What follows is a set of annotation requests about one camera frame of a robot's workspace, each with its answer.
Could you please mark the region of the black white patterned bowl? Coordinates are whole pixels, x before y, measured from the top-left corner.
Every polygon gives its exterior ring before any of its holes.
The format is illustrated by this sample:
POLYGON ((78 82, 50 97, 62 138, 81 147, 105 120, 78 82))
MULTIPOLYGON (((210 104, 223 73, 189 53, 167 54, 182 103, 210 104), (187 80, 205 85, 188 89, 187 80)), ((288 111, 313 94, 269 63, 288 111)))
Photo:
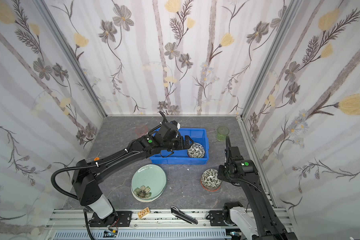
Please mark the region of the black white patterned bowl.
POLYGON ((205 148, 199 143, 193 143, 192 146, 187 150, 187 154, 190 158, 204 158, 206 151, 205 148))

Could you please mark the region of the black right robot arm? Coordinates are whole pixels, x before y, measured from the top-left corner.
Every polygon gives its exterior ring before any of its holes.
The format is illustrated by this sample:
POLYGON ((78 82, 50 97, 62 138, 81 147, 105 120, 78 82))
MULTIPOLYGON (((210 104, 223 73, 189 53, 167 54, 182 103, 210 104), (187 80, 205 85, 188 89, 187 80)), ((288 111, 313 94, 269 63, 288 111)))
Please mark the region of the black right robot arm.
POLYGON ((223 208, 224 222, 236 225, 246 240, 296 240, 294 232, 288 232, 268 200, 261 184, 255 163, 245 160, 238 147, 233 147, 226 137, 226 161, 219 166, 218 179, 243 189, 253 218, 248 216, 239 203, 226 203, 223 208))

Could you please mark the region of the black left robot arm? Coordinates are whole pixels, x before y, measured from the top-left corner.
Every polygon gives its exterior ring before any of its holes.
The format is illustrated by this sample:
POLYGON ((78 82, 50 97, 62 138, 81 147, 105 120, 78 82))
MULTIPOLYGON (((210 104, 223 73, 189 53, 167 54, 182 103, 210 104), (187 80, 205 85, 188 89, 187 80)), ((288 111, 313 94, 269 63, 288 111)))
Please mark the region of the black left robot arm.
POLYGON ((181 135, 178 122, 169 122, 164 112, 160 112, 160 115, 163 120, 158 126, 132 140, 123 150, 91 162, 82 160, 74 167, 55 171, 51 175, 52 186, 61 194, 79 201, 81 206, 92 210, 101 220, 116 214, 111 202, 100 189, 100 183, 132 163, 160 154, 161 151, 168 151, 173 155, 176 151, 188 150, 194 144, 190 136, 181 135), (56 181, 57 175, 70 171, 74 172, 74 194, 63 190, 56 181))

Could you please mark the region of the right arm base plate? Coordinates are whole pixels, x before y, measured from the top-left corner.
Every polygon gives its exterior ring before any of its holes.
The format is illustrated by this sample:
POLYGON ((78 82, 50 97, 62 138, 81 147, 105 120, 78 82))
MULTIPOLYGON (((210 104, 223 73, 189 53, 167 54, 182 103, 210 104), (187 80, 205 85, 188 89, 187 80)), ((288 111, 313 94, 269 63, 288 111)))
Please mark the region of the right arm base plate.
POLYGON ((224 213, 222 210, 211 210, 206 216, 206 220, 210 221, 212 227, 228 226, 224 221, 224 213))

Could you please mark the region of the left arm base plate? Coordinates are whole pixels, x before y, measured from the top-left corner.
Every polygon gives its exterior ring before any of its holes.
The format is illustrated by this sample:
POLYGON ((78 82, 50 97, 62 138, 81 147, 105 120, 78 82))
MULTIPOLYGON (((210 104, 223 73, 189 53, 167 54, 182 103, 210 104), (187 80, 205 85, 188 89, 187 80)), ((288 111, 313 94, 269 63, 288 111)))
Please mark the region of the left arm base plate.
POLYGON ((116 211, 101 219, 94 213, 89 220, 90 227, 129 227, 132 218, 132 211, 116 211))

